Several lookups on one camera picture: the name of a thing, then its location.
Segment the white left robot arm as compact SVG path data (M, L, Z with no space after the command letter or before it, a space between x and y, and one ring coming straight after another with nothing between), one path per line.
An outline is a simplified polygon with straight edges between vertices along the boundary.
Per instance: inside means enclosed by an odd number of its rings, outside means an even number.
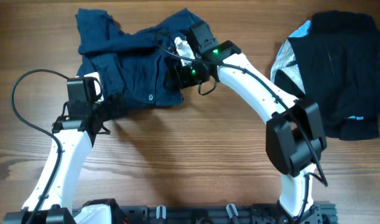
M46 133L52 145L41 176L21 210L5 214L4 223L128 223L113 198L87 201L77 214L72 209L80 171L95 137L110 133L99 109L102 87L96 72L67 79L68 101Z

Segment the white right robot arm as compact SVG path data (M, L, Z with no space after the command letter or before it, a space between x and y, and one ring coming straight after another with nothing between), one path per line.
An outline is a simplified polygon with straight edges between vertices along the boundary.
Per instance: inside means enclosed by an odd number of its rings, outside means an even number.
M218 42L205 22L172 38L170 55L180 59L173 70L181 89L214 78L236 92L266 125L266 153L281 174L279 210L290 223L301 223L317 208L312 180L327 185L320 158L327 147L318 105L285 92L255 69L241 49Z

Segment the navy blue denim shorts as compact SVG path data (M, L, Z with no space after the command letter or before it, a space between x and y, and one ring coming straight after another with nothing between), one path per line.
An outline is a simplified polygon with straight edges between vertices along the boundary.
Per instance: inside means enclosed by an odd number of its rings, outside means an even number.
M169 77L169 67L177 60L159 46L172 47L172 41L183 38L183 31L201 18L183 9L155 27L129 34L101 9L79 9L75 17L82 57L77 74L98 73L104 97L122 98L128 109L182 103L180 89Z

